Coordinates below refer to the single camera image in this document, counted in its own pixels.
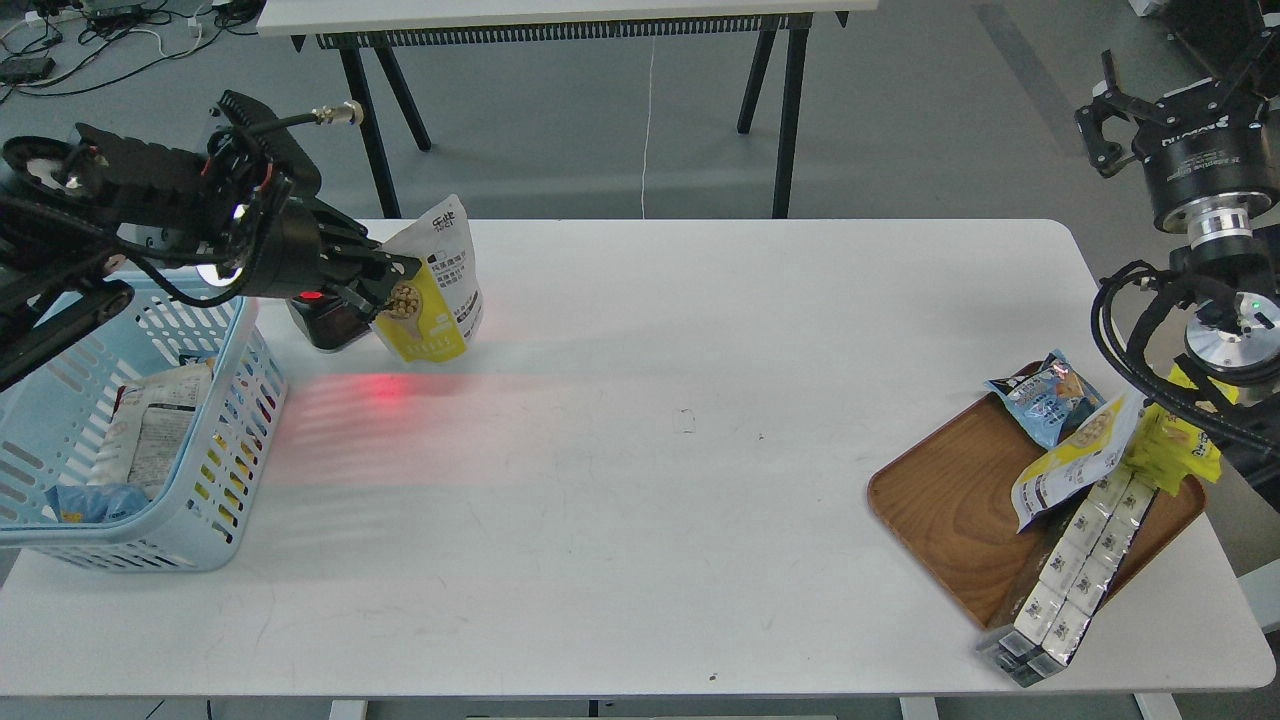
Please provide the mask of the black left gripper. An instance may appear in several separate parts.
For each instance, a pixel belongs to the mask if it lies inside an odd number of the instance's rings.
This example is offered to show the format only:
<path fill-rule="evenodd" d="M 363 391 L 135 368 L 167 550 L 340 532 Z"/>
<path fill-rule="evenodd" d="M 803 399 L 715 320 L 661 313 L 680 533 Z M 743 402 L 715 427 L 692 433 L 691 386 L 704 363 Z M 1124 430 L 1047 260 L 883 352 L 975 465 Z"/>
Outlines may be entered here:
<path fill-rule="evenodd" d="M 388 252 L 355 219 L 317 200 L 320 174 L 291 135 L 296 126 L 358 126 L 352 100 L 292 117 L 228 90 L 207 146 L 211 264 L 198 266 L 209 301 L 291 299 L 320 291 L 371 322 L 422 261 Z"/>

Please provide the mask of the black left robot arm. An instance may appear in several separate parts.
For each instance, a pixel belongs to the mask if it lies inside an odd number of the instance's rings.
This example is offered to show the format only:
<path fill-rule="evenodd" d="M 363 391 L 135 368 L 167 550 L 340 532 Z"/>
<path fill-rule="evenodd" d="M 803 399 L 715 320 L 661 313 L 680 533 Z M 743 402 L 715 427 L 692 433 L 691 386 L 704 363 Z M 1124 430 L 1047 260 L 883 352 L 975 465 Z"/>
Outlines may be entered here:
<path fill-rule="evenodd" d="M 225 91 L 202 151 L 86 123 L 72 141 L 3 145 L 3 387 L 122 314 L 131 263 L 180 304 L 288 299 L 319 348 L 362 336 L 422 269 L 317 200 L 321 177 L 291 128 L 357 126 L 355 101 L 279 117 Z"/>

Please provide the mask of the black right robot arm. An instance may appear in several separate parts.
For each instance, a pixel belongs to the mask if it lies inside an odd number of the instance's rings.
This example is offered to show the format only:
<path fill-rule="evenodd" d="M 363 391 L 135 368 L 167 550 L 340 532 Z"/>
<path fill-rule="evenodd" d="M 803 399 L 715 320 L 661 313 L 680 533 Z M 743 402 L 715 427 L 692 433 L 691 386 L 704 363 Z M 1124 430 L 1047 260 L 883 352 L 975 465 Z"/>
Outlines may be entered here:
<path fill-rule="evenodd" d="M 1251 484 L 1277 477 L 1277 28 L 1248 3 L 1251 32 L 1226 70 L 1156 100 L 1120 90 L 1114 59 L 1078 108 L 1091 165 L 1138 164 L 1157 231 L 1181 238 L 1166 269 L 1133 261 L 1102 281 L 1091 333 L 1108 365 L 1204 430 Z"/>

